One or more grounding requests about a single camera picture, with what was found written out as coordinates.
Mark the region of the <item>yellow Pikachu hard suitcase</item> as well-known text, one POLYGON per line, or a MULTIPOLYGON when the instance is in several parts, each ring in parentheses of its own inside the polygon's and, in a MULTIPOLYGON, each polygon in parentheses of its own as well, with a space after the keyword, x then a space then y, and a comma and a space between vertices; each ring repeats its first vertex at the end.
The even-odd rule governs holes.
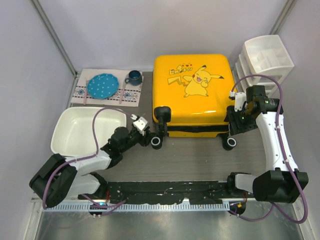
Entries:
POLYGON ((226 56, 160 55, 152 72, 152 120, 160 138, 216 138, 230 151, 227 108, 234 78, 226 56))

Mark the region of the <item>white square tray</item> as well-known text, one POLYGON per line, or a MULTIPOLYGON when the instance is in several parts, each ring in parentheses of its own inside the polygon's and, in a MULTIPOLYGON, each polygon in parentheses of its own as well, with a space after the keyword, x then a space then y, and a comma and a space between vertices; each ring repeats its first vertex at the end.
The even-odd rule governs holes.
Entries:
MULTIPOLYGON (((58 119, 50 148, 53 153, 62 156, 77 157, 92 154, 96 151, 92 123, 99 107, 70 107, 58 119)), ((101 111, 94 124, 98 146, 107 144, 118 127, 127 125, 127 116, 114 109, 101 111)))

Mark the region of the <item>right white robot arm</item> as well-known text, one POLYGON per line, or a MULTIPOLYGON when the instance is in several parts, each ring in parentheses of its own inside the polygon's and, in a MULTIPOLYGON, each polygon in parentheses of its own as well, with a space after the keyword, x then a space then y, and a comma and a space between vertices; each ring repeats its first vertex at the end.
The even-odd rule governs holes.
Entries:
POLYGON ((231 136, 258 129, 265 152, 266 171, 254 176, 231 172, 226 193, 233 198, 247 192, 260 202, 294 203, 309 182, 299 171, 290 151, 284 128, 283 108, 278 98, 269 98, 264 86, 253 85, 245 92, 229 93, 234 105, 226 109, 231 136))

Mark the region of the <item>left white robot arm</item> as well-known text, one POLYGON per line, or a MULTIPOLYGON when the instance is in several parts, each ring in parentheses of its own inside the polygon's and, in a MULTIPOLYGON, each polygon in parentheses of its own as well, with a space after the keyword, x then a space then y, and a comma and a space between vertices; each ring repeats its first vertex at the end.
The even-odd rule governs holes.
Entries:
POLYGON ((131 130, 118 127, 98 152, 80 158, 53 154, 32 177, 29 187, 47 208, 57 206, 65 198, 81 194, 100 200, 106 195, 107 183, 97 171, 116 166, 122 160, 123 153, 137 144, 159 149, 162 138, 148 128, 139 131, 136 127, 131 130))

